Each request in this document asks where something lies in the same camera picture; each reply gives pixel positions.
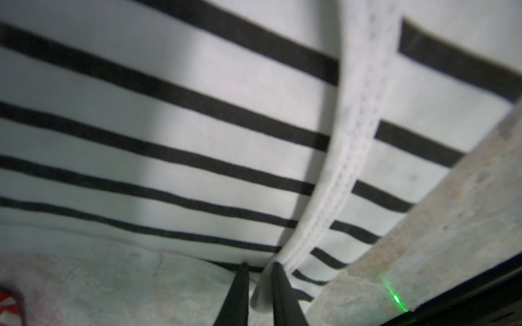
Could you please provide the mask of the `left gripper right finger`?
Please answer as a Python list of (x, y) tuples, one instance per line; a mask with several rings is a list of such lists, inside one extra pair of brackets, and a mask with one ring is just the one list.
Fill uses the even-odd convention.
[(309, 326), (284, 267), (280, 263), (273, 264), (271, 289), (275, 326)]

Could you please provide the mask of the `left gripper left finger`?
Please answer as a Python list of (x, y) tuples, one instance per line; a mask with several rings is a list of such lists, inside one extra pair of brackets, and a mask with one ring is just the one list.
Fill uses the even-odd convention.
[(247, 326), (250, 301), (250, 275), (243, 263), (235, 274), (213, 326)]

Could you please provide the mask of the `black white striped tank top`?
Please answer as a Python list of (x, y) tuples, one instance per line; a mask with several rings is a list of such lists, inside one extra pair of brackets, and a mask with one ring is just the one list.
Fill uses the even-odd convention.
[(309, 304), (520, 99), (520, 1), (2, 1), (1, 250)]

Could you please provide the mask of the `red white striped tank top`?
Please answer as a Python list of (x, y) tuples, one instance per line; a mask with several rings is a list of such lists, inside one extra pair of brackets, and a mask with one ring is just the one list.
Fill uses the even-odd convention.
[(17, 299), (8, 291), (1, 290), (0, 325), (23, 326), (23, 317)]

